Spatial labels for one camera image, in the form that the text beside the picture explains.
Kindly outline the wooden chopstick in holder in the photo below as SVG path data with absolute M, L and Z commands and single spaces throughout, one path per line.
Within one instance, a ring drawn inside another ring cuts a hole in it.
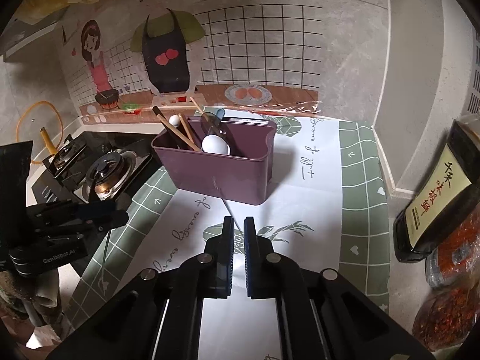
M 190 96 L 190 100 L 193 103 L 193 105 L 195 105 L 196 109 L 198 110 L 198 112 L 202 116 L 204 114 L 203 108 L 195 101 L 194 97 Z

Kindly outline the wooden chopstick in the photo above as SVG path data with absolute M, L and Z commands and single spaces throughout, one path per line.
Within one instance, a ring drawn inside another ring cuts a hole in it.
M 198 110 L 198 112 L 202 116 L 204 114 L 203 108 L 195 101 L 194 97 L 190 96 L 190 100 L 193 103 L 193 105 L 195 105 L 196 109 Z
M 194 141 L 193 132 L 192 132 L 192 130 L 191 130 L 191 126 L 189 125 L 187 119 L 185 118 L 185 116 L 184 116 L 183 114 L 179 114 L 178 117 L 179 117 L 179 120 L 180 120 L 180 122 L 181 122 L 182 127 L 183 127 L 184 130 L 185 130 L 186 136 L 188 137 L 188 139 L 190 140 L 190 142 L 191 142 L 194 146 L 196 146 L 195 141 Z

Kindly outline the green checkered table mat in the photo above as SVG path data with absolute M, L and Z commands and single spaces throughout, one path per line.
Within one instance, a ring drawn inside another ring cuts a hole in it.
M 338 270 L 389 307 L 390 235 L 374 132 L 364 123 L 276 118 L 272 177 L 260 205 L 178 189 L 164 169 L 137 192 L 125 226 L 94 254 L 67 309 L 79 328 L 142 269 L 174 269 L 203 251 L 224 217 L 255 221 L 279 254 L 300 267 Z

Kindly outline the dark soy sauce bottle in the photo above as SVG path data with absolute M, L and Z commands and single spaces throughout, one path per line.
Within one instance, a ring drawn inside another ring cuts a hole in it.
M 479 204 L 479 115 L 453 121 L 428 180 L 393 225 L 401 263 L 430 255 Z

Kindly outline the blue plastic rice spoon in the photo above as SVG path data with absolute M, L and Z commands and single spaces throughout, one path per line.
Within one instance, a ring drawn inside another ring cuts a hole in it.
M 214 112 L 214 115 L 216 116 L 217 119 L 219 119 L 219 121 L 222 121 L 222 119 L 224 119 L 225 109 L 217 108 Z

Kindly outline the chili flakes bag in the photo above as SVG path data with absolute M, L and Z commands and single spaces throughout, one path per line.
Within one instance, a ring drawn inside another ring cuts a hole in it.
M 425 278 L 412 335 L 431 352 L 461 344 L 479 320 L 479 208 L 427 257 Z

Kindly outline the white knob metal utensil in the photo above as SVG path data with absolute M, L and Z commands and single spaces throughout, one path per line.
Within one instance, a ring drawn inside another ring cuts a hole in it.
M 178 127 L 178 126 L 181 124 L 181 120 L 180 120 L 179 115 L 172 115 L 172 116 L 169 118 L 169 123 L 170 123 L 171 125 L 173 125 L 174 127 Z

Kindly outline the purple plastic utensil holder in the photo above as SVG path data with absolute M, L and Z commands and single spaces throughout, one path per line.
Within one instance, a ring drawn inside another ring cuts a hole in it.
M 277 125 L 265 119 L 227 117 L 223 122 L 230 155 L 176 147 L 167 131 L 151 147 L 178 189 L 258 206 L 267 197 L 272 178 Z

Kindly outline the white ceramic spoon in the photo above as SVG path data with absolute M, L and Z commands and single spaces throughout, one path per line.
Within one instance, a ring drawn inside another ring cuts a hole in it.
M 217 135 L 208 135 L 202 140 L 202 151 L 216 155 L 230 155 L 230 146 Z

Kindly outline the wooden rice spoon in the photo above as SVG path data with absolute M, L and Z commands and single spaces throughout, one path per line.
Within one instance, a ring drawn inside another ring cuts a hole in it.
M 188 147 L 190 147 L 192 150 L 199 152 L 200 149 L 197 147 L 196 144 L 193 143 L 187 136 L 185 136 L 183 133 L 181 133 L 175 126 L 169 123 L 169 121 L 163 116 L 162 112 L 160 111 L 160 108 L 157 106 L 152 107 L 152 111 L 154 111 L 156 117 L 161 121 L 161 123 L 168 128 L 175 136 L 177 136 L 180 140 L 185 142 Z

